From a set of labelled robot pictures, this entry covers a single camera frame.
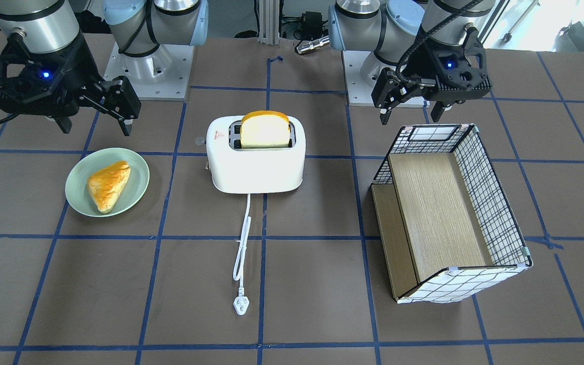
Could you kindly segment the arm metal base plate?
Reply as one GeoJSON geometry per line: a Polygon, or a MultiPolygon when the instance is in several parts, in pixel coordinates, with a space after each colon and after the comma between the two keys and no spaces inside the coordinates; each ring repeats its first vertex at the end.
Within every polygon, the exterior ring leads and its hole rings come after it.
{"type": "Polygon", "coordinates": [[[342,52],[348,100],[355,106],[373,107],[372,91],[384,67],[392,65],[378,60],[373,51],[342,52]]]}
{"type": "Polygon", "coordinates": [[[126,76],[142,101],[185,101],[194,46],[161,45],[152,55],[130,57],[114,45],[103,78],[126,76]]]}

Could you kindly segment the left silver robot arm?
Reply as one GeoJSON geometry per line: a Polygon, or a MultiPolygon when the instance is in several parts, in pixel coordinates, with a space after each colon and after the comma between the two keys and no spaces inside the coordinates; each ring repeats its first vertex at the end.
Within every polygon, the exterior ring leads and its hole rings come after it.
{"type": "Polygon", "coordinates": [[[438,122],[455,104],[480,99],[493,85],[477,26],[493,1],[336,1],[328,17],[331,47],[369,51],[382,64],[371,92],[383,125],[413,99],[434,102],[438,122]]]}

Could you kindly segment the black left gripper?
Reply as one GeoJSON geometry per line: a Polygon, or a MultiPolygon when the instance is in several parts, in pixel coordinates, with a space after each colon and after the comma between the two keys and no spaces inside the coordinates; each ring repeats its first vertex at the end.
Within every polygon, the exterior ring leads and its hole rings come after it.
{"type": "Polygon", "coordinates": [[[430,116],[438,123],[454,104],[482,98],[493,88],[477,28],[464,29],[461,45],[446,45],[427,34],[419,28],[416,39],[422,44],[409,55],[403,70],[385,67],[377,78],[372,100],[380,109],[382,125],[387,125],[394,107],[413,97],[435,102],[430,116]]]}

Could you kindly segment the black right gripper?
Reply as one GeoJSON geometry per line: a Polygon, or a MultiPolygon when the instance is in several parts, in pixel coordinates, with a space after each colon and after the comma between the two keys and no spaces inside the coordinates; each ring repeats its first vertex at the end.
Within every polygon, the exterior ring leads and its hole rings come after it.
{"type": "Polygon", "coordinates": [[[69,134],[69,117],[81,107],[111,115],[128,137],[141,102],[128,77],[106,81],[100,76],[83,33],[49,53],[33,53],[21,34],[9,35],[0,54],[0,109],[52,117],[60,131],[69,134]]]}

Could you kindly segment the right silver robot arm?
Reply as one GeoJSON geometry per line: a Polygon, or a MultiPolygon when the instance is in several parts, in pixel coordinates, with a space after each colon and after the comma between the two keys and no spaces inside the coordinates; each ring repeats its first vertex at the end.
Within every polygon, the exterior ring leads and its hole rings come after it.
{"type": "Polygon", "coordinates": [[[54,120],[63,133],[82,107],[114,118],[125,136],[140,113],[135,86],[181,80],[167,46],[201,46],[207,1],[104,1],[121,64],[99,72],[68,1],[0,1],[0,125],[19,115],[54,120]]]}

